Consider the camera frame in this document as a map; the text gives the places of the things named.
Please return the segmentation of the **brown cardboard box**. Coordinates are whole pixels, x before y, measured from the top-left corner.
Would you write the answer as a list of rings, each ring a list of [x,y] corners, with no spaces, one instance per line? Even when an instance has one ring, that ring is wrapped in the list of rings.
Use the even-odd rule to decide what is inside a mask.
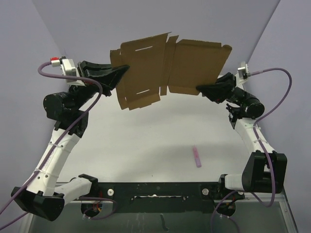
[[[168,33],[121,43],[110,52],[112,67],[129,66],[116,87],[121,109],[149,106],[168,92],[197,96],[197,86],[216,82],[231,51],[220,42]]]

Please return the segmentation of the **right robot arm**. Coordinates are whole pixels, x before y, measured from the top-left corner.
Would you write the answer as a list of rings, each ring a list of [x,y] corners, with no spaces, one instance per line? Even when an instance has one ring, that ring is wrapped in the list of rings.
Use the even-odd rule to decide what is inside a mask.
[[[287,157],[278,153],[264,138],[258,120],[265,111],[260,100],[237,86],[232,73],[220,77],[215,84],[199,85],[196,89],[217,104],[227,101],[229,121],[239,134],[250,157],[241,174],[223,174],[216,193],[225,199],[233,191],[275,193],[283,190]]]

